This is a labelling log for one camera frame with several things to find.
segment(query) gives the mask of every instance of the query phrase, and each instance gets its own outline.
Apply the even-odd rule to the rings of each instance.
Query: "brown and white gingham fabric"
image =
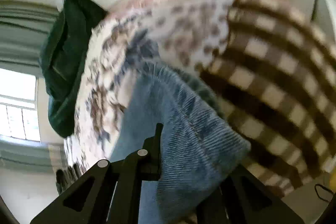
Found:
[[[275,0],[236,0],[230,40],[200,69],[225,117],[252,145],[246,168],[283,194],[332,165],[336,48],[309,18]]]

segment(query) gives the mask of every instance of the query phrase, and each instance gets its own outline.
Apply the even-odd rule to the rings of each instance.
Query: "dark green cloth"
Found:
[[[48,117],[63,138],[74,132],[74,112],[91,29],[107,12],[91,0],[66,0],[40,54],[50,95]]]

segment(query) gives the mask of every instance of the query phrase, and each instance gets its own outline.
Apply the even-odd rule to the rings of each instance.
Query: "blue jeans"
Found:
[[[221,118],[201,80],[162,62],[137,64],[138,78],[110,161],[141,149],[162,123],[161,178],[142,182],[140,224],[170,223],[192,211],[240,163],[248,141]]]

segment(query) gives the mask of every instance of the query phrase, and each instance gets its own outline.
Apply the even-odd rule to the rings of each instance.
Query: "silver screw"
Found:
[[[146,156],[148,154],[148,151],[146,149],[140,149],[138,151],[139,156]]]
[[[104,168],[104,167],[106,167],[108,165],[108,163],[109,162],[107,160],[100,160],[100,161],[98,161],[98,166],[100,168]]]

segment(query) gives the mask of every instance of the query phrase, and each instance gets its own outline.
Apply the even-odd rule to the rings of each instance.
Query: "triangular cutout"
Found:
[[[63,205],[77,212],[82,211],[94,182],[95,178],[89,177],[71,196],[63,201]]]
[[[241,184],[253,211],[260,211],[272,205],[272,201],[249,181],[247,177],[241,177]]]

